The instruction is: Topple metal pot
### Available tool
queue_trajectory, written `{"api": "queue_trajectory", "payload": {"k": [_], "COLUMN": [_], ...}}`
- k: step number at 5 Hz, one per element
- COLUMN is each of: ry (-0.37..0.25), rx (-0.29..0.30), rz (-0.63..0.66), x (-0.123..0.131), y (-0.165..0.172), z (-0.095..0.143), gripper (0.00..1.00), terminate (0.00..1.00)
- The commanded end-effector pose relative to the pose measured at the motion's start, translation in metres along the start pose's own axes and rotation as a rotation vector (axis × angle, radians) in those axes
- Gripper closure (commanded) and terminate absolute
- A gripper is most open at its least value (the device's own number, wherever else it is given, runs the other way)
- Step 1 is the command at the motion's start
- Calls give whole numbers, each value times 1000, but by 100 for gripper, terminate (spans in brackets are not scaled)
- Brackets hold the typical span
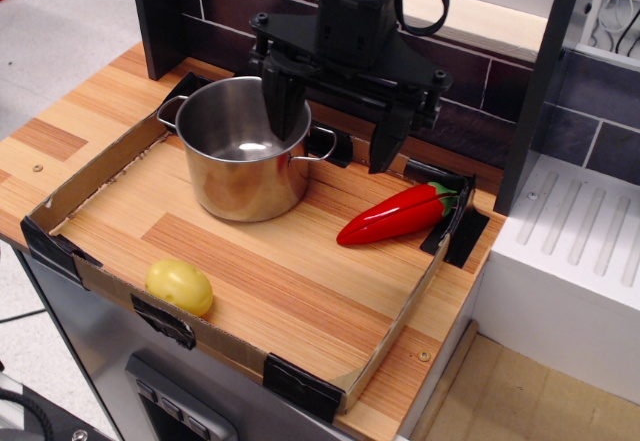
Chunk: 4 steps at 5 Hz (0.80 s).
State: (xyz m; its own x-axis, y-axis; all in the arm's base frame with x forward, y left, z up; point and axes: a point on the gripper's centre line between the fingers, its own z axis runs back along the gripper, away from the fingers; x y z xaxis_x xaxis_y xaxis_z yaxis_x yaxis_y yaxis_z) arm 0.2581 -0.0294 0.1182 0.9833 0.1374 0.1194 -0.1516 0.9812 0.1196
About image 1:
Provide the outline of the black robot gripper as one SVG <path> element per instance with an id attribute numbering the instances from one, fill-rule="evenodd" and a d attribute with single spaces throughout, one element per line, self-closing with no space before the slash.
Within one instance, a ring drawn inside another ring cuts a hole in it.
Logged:
<path id="1" fill-rule="evenodd" d="M 273 134 L 287 139 L 302 112 L 308 88 L 384 111 L 369 148 L 369 173 L 386 172 L 411 130 L 433 126 L 440 96 L 452 79 L 403 39 L 436 34 L 440 17 L 425 26 L 405 20 L 403 0 L 318 0 L 313 14 L 258 13 L 251 61 Z"/>

